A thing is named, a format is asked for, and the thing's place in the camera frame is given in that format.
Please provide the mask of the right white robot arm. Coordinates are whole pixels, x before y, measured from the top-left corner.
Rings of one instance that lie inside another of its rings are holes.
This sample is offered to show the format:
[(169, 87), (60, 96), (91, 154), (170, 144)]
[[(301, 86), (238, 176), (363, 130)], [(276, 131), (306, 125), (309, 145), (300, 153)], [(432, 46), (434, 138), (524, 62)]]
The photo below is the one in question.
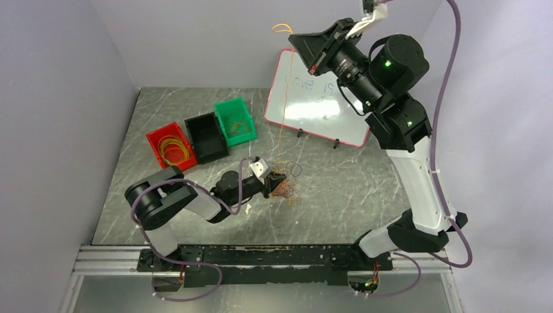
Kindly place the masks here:
[(447, 206), (436, 183), (430, 119), (410, 95), (430, 68), (421, 45), (409, 35), (395, 34), (377, 40), (363, 53), (357, 47), (359, 36), (346, 35), (353, 26), (353, 20), (345, 18), (320, 33), (292, 34), (288, 40), (309, 74), (333, 73), (339, 85), (361, 102), (365, 121), (392, 160), (408, 196), (409, 209), (356, 240), (352, 262), (367, 270), (377, 256), (394, 250), (439, 252), (448, 243), (448, 234), (461, 230), (468, 217)]

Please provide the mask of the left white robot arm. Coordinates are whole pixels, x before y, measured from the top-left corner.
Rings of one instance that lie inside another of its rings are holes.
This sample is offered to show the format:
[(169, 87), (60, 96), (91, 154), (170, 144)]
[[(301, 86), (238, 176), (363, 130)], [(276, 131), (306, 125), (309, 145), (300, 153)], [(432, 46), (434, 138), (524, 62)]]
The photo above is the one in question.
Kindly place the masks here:
[(128, 187), (125, 199), (133, 221), (156, 250), (155, 263), (164, 271), (172, 271), (182, 259), (170, 226), (173, 217), (187, 210), (209, 223), (219, 223), (238, 214), (255, 195), (268, 198), (286, 178), (266, 168), (253, 168), (249, 177), (227, 171), (213, 188), (206, 189), (186, 179), (178, 167), (170, 166)]

